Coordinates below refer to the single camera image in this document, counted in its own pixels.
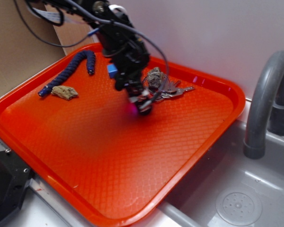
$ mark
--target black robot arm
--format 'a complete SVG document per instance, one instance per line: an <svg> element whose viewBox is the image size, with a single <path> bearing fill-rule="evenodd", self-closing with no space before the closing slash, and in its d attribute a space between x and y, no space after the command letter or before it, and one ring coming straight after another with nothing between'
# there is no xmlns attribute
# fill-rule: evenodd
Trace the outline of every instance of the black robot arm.
<svg viewBox="0 0 284 227"><path fill-rule="evenodd" d="M25 0L27 4L37 0ZM43 0L58 9L77 14L92 27L99 28L96 33L103 46L103 55L111 59L118 73L115 75L115 88L126 89L130 100L136 104L141 114L151 111L147 90L141 82L142 70L148 65L149 53L135 32L116 26L121 24L133 28L128 16L121 10L112 11L106 0L74 0L80 6L74 7L69 0ZM84 10L93 17L88 17Z"/></svg>

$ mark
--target orange plastic tray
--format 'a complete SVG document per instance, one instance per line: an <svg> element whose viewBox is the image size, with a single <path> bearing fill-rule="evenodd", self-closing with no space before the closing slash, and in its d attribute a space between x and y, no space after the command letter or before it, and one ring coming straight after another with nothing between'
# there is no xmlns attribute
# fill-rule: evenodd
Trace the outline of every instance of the orange plastic tray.
<svg viewBox="0 0 284 227"><path fill-rule="evenodd" d="M114 90L101 46L96 73L85 61L64 85L79 97L66 101L37 92L73 54L0 100L0 137L42 178L97 226L130 225L149 214L242 112L235 84L170 64L170 79L194 91L153 105L140 116L125 91ZM148 68L165 70L151 58Z"/></svg>

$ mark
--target drain strainer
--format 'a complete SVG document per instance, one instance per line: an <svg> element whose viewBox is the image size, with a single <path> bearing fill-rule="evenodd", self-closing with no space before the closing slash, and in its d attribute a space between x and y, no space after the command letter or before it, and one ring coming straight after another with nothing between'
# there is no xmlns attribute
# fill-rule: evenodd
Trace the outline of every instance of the drain strainer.
<svg viewBox="0 0 284 227"><path fill-rule="evenodd" d="M235 226L256 222L262 213L260 199L245 188L228 188L217 198L216 209L220 217Z"/></svg>

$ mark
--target blue twisted toy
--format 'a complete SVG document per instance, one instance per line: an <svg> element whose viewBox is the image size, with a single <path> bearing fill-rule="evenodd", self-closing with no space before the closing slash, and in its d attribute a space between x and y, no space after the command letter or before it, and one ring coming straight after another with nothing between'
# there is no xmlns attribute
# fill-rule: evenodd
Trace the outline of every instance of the blue twisted toy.
<svg viewBox="0 0 284 227"><path fill-rule="evenodd" d="M77 69L80 62L84 59L87 59L86 67L89 75L93 75L95 73L95 62L96 62L96 55L93 51L86 51L83 50L77 53L68 66L63 70L58 76L49 82L44 88L38 92L40 97L44 97L51 93L54 86L59 86L63 82L65 82Z"/></svg>

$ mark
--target sink basin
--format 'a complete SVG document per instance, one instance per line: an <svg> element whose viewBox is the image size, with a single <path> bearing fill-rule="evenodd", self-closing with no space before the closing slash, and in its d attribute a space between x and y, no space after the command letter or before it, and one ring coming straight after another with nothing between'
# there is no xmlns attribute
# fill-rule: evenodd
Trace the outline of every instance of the sink basin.
<svg viewBox="0 0 284 227"><path fill-rule="evenodd" d="M284 227L284 139L268 133L252 160L245 127L236 121L165 201L203 227Z"/></svg>

